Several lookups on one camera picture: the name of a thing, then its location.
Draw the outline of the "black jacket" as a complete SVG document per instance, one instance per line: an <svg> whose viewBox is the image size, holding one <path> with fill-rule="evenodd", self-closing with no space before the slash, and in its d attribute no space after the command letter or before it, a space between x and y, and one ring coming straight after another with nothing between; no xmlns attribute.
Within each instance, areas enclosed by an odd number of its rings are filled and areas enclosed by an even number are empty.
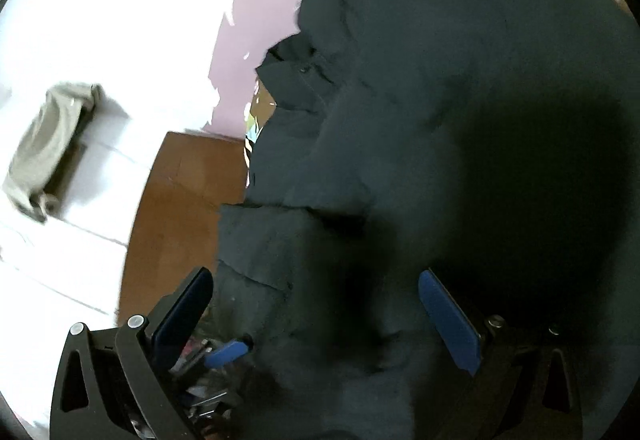
<svg viewBox="0 0 640 440"><path fill-rule="evenodd" d="M639 377L639 28L614 0L302 0L218 228L242 439L440 439L471 377L423 307L562 339L582 438Z"/></svg>

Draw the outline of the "brown wooden headboard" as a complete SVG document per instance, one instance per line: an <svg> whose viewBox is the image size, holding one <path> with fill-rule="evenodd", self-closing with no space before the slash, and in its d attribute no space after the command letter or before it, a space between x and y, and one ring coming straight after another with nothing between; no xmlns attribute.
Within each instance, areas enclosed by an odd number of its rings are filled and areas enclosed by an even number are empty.
<svg viewBox="0 0 640 440"><path fill-rule="evenodd" d="M219 210L241 202L245 185L243 141L165 136L131 231L118 324L146 316L193 269L215 269Z"/></svg>

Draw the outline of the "beige cloth on wall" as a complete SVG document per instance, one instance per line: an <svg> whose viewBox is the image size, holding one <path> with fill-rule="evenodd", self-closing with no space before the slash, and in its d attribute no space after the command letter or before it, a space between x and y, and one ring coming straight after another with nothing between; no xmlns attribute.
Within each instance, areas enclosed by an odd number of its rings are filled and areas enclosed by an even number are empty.
<svg viewBox="0 0 640 440"><path fill-rule="evenodd" d="M70 147L84 131L104 97L99 84L63 83L50 88L38 114L17 145L2 183L16 209L43 223L58 207L49 191L70 155Z"/></svg>

